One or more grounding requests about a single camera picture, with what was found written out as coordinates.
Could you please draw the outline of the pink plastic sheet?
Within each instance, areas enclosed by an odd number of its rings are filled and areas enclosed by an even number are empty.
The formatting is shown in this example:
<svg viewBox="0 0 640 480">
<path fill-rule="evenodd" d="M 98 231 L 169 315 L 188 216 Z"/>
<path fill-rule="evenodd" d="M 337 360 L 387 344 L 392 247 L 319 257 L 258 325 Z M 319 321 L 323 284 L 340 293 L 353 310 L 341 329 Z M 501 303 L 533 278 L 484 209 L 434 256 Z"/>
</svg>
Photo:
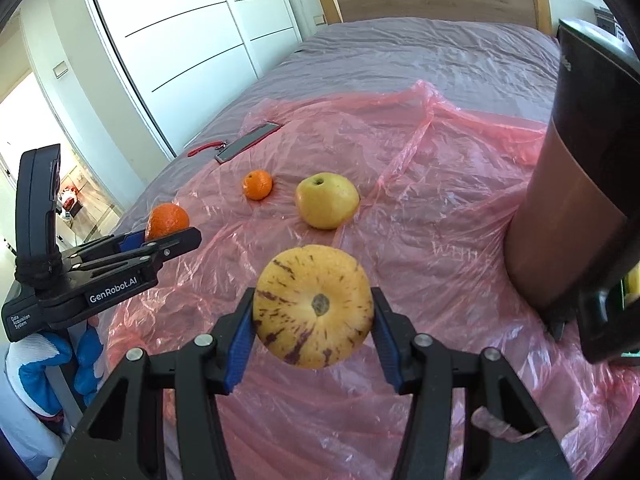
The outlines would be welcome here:
<svg viewBox="0 0 640 480">
<path fill-rule="evenodd" d="M 634 370 L 588 363 L 576 330 L 551 339 L 504 270 L 502 239 L 521 203 L 546 127 L 476 116 L 418 82 L 397 93 L 343 93 L 265 100 L 244 132 L 282 126 L 228 164 L 189 176 L 175 166 L 122 220 L 129 231 L 163 200 L 175 200 L 203 235 L 200 248 L 166 264 L 157 286 L 102 318 L 104 358 L 115 366 L 140 347 L 175 350 L 232 311 L 282 250 L 308 244 L 353 255 L 393 309 L 447 347 L 502 351 L 560 439 L 574 474 L 600 462 L 634 406 Z M 271 174 L 271 193 L 248 200 L 243 178 Z M 335 230 L 300 218 L 300 181 L 332 172 L 360 195 Z"/>
</svg>

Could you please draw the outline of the small mandarin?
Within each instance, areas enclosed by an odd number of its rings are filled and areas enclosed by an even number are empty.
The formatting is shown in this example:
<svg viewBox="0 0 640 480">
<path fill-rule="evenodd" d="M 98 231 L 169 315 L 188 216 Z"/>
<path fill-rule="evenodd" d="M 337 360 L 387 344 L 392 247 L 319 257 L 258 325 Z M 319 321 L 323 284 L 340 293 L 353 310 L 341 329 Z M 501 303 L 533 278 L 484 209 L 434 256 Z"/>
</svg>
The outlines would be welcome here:
<svg viewBox="0 0 640 480">
<path fill-rule="evenodd" d="M 271 174 L 262 169 L 249 172 L 242 180 L 242 191 L 248 200 L 259 202 L 272 191 L 273 180 Z"/>
</svg>

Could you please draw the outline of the grey bed cover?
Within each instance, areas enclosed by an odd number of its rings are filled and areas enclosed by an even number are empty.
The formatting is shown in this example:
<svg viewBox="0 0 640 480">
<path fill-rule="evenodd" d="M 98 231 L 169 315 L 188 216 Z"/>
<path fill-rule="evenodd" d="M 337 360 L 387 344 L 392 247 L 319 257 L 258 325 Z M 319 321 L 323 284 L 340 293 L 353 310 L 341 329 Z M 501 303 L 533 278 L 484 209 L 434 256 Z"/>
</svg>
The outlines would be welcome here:
<svg viewBox="0 0 640 480">
<path fill-rule="evenodd" d="M 418 80 L 462 110 L 531 127 L 550 117 L 560 49 L 536 29 L 510 24 L 379 18 L 332 25 L 232 101 L 189 142 L 232 142 L 265 100 L 390 93 Z"/>
</svg>

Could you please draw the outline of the white wardrobe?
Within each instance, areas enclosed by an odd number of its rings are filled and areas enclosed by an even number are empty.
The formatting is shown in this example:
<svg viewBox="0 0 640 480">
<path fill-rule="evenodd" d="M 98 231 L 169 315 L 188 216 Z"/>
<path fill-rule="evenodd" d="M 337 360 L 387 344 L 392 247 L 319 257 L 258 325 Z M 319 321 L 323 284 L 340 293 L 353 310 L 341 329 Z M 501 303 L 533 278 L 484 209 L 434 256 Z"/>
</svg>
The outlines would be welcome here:
<svg viewBox="0 0 640 480">
<path fill-rule="evenodd" d="M 302 41 L 288 0 L 93 0 L 174 154 Z"/>
</svg>

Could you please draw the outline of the large yellow-red apple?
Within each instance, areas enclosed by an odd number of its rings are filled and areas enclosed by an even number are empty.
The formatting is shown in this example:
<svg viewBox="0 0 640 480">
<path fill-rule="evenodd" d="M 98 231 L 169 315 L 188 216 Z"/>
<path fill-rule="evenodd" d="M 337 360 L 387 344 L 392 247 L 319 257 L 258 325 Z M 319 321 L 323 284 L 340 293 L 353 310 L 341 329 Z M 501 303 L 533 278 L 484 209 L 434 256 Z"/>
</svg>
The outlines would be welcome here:
<svg viewBox="0 0 640 480">
<path fill-rule="evenodd" d="M 295 203 L 308 226 L 319 230 L 335 230 L 356 212 L 360 195 L 347 178 L 332 172 L 320 172 L 300 181 Z"/>
</svg>

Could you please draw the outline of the smartphone with red case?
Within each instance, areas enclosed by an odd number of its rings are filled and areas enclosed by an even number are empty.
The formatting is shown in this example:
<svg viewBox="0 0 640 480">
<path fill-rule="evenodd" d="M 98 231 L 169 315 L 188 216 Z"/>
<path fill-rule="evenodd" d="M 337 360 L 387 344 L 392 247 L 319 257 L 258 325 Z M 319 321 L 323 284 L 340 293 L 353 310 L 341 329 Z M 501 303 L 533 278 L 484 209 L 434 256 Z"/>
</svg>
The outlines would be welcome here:
<svg viewBox="0 0 640 480">
<path fill-rule="evenodd" d="M 186 154 L 186 156 L 194 157 L 206 151 L 214 151 L 214 159 L 216 162 L 218 162 L 218 164 L 225 164 L 255 144 L 262 142 L 262 140 L 268 138 L 268 136 L 271 136 L 281 128 L 282 126 L 276 122 L 265 122 L 234 141 L 212 141 L 194 148 Z"/>
</svg>

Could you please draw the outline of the yellow purple-striped pepino melon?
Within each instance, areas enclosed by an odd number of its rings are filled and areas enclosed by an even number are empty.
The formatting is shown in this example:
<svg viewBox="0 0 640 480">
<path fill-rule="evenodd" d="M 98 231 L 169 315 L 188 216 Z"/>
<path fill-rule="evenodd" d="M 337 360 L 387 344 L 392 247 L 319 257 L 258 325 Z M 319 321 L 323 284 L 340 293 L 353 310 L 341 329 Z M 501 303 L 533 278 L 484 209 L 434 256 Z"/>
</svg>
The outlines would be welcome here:
<svg viewBox="0 0 640 480">
<path fill-rule="evenodd" d="M 360 262 L 334 247 L 280 252 L 259 275 L 255 332 L 281 361 L 320 370 L 352 355 L 372 330 L 374 304 Z"/>
</svg>

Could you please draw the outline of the large mandarin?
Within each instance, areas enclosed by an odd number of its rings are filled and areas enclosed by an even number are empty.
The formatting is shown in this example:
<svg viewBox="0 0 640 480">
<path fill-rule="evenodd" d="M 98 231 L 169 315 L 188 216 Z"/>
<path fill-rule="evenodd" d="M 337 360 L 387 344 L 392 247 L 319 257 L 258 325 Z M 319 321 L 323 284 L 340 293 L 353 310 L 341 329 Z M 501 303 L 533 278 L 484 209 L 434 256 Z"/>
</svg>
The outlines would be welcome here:
<svg viewBox="0 0 640 480">
<path fill-rule="evenodd" d="M 157 205 L 149 215 L 148 222 L 146 222 L 145 239 L 157 240 L 185 230 L 189 226 L 190 218 L 183 208 L 173 203 L 162 203 Z"/>
</svg>

